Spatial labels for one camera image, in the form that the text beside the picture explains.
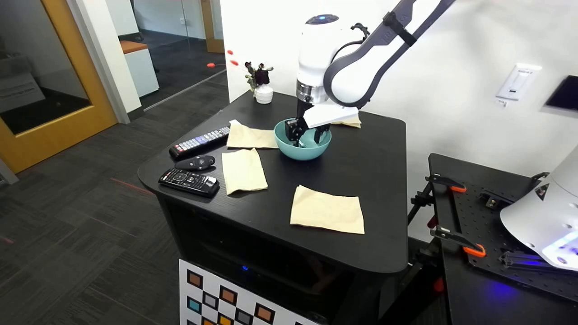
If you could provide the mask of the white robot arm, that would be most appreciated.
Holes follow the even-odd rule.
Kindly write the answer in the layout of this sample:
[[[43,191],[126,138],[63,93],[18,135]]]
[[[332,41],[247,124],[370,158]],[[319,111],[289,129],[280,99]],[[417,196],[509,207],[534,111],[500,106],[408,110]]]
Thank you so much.
[[[298,129],[384,102],[410,147],[536,171],[498,220],[540,261],[578,267],[578,0],[399,0],[361,23],[308,16],[299,32]]]

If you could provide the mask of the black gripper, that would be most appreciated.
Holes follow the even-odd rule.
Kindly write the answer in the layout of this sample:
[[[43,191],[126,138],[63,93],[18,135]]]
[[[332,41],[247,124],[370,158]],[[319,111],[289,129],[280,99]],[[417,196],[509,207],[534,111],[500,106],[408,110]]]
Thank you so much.
[[[310,108],[310,102],[298,101],[296,115],[285,120],[285,135],[292,144],[299,142],[299,137],[308,129],[305,122],[305,111]]]

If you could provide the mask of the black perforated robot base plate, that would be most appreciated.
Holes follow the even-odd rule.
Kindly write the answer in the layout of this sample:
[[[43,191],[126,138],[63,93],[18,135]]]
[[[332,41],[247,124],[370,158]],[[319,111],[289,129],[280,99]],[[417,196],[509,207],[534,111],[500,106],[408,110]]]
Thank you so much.
[[[431,184],[442,227],[485,247],[484,258],[466,261],[572,303],[578,301],[578,184],[576,157],[551,171],[520,176],[495,167],[431,153],[429,173],[467,187],[451,193]]]

